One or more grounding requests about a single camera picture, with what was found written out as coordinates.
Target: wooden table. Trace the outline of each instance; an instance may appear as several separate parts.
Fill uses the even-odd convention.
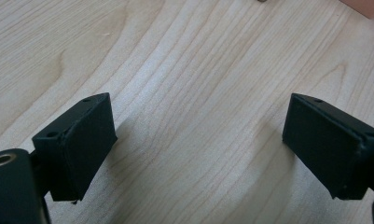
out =
[[[118,142],[55,224],[371,223],[282,144],[291,92],[374,126],[374,19],[339,1],[0,1],[0,150],[105,91]]]

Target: pink object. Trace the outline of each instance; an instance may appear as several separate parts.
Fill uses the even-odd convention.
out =
[[[374,0],[340,0],[368,18],[374,16]]]

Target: metal hole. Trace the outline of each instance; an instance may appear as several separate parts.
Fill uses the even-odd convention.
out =
[[[0,155],[0,166],[6,165],[16,159],[16,155],[13,153],[6,153]]]

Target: light wood surface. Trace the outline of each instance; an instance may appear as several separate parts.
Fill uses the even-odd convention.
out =
[[[374,126],[374,19],[337,0],[0,1],[0,150],[105,91],[119,139],[55,224],[371,223],[282,144],[291,92]]]

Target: mounting hole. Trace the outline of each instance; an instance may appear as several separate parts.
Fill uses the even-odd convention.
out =
[[[56,132],[50,132],[50,133],[47,134],[47,137],[54,137],[56,135],[58,135],[58,133],[56,133]]]
[[[0,166],[8,164],[16,159],[16,155],[13,153],[7,153],[0,155]]]
[[[369,137],[374,137],[374,133],[365,133]]]

